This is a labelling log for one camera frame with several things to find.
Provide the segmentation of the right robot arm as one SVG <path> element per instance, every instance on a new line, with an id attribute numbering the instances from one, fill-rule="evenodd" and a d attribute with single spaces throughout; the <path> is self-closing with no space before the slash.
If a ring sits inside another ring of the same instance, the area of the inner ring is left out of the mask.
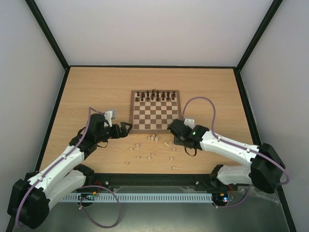
<path id="1" fill-rule="evenodd" d="M 235 167 L 221 166 L 211 176 L 211 185 L 215 189 L 229 184 L 252 184 L 260 191 L 274 193 L 280 184 L 285 165 L 273 146 L 267 143 L 247 145 L 222 137 L 204 126 L 191 128 L 179 119 L 168 126 L 168 131 L 185 149 L 213 152 L 240 164 Z"/>

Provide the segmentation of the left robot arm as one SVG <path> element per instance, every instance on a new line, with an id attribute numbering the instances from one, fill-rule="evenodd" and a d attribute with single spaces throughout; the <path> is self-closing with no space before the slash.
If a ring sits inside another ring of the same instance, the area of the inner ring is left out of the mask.
<path id="1" fill-rule="evenodd" d="M 80 129 L 63 153 L 34 176 L 15 182 L 7 213 L 31 229 L 39 227 L 52 208 L 69 193 L 92 187 L 94 170 L 83 165 L 100 143 L 128 136 L 132 124 L 113 124 L 113 111 L 89 114 L 87 124 Z"/>

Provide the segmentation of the dark chess pieces row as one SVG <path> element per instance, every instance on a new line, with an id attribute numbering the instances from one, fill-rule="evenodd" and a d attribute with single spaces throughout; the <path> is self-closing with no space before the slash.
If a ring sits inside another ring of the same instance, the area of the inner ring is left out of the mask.
<path id="1" fill-rule="evenodd" d="M 133 102 L 177 102 L 179 99 L 178 90 L 132 90 L 131 98 Z"/>

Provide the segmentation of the wooden chessboard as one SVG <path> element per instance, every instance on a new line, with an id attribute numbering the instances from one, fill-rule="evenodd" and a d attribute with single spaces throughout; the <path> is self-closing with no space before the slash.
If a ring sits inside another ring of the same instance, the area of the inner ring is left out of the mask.
<path id="1" fill-rule="evenodd" d="M 182 117 L 180 96 L 175 101 L 130 101 L 129 123 L 132 124 L 131 134 L 162 134 L 167 133 L 168 126 L 175 119 Z"/>

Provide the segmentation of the black aluminium rail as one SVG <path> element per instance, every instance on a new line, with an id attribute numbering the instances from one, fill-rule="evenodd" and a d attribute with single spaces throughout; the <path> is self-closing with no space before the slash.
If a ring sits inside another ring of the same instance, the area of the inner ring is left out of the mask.
<path id="1" fill-rule="evenodd" d="M 217 173 L 211 174 L 93 174 L 87 184 L 95 184 L 109 189 L 122 186 L 135 187 L 191 187 L 197 191 L 210 193 L 227 192 L 238 186 L 247 186 L 233 180 L 223 184 L 217 179 Z"/>

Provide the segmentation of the black frame post left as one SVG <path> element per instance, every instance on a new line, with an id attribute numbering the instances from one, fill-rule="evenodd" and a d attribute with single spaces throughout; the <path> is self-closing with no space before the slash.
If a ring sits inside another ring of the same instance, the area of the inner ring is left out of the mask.
<path id="1" fill-rule="evenodd" d="M 48 40 L 52 50 L 54 51 L 56 57 L 58 58 L 60 64 L 62 65 L 64 70 L 69 68 L 69 64 L 66 61 L 56 39 L 54 38 L 46 20 L 44 19 L 36 1 L 34 0 L 25 0 L 28 8 L 30 9 L 31 13 L 33 14 L 34 18 L 36 19 L 39 27 L 41 28 L 43 34 L 45 35 L 46 39 Z"/>

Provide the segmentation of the black frame post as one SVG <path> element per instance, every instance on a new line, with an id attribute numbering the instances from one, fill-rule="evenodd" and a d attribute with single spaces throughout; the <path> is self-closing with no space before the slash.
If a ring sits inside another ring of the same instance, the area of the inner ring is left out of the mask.
<path id="1" fill-rule="evenodd" d="M 249 57 L 251 56 L 252 52 L 254 51 L 255 47 L 257 46 L 258 42 L 263 36 L 264 32 L 268 28 L 271 20 L 273 19 L 274 15 L 276 14 L 282 2 L 283 0 L 273 0 L 272 1 L 270 7 L 268 8 L 265 16 L 263 17 L 261 23 L 259 24 L 256 32 L 254 33 L 251 41 L 249 42 L 244 54 L 242 55 L 237 65 L 237 69 L 239 72 L 241 72 L 241 70 L 244 68 L 246 62 L 248 61 Z"/>
<path id="2" fill-rule="evenodd" d="M 41 28 L 43 34 L 45 35 L 46 39 L 48 40 L 52 50 L 54 51 L 56 57 L 58 58 L 60 64 L 62 65 L 64 70 L 69 68 L 69 64 L 66 61 L 56 39 L 54 38 L 46 20 L 44 19 L 36 1 L 34 0 L 25 0 L 28 8 L 30 9 L 31 13 L 33 14 L 34 18 L 36 19 L 39 27 Z"/>

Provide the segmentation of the black frame post right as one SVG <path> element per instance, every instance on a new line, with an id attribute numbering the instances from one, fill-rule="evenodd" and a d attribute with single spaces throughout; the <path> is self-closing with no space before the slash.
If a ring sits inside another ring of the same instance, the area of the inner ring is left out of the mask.
<path id="1" fill-rule="evenodd" d="M 255 47 L 257 46 L 258 42 L 263 36 L 264 32 L 268 28 L 271 20 L 273 19 L 274 15 L 276 14 L 282 2 L 283 0 L 273 0 L 272 1 L 270 7 L 268 8 L 265 16 L 263 17 L 261 23 L 259 24 L 256 32 L 254 33 L 251 41 L 249 42 L 244 54 L 242 55 L 237 65 L 237 69 L 239 72 L 241 72 L 241 70 L 244 68 L 246 62 L 248 61 L 249 57 L 251 56 L 252 52 L 254 51 Z"/>

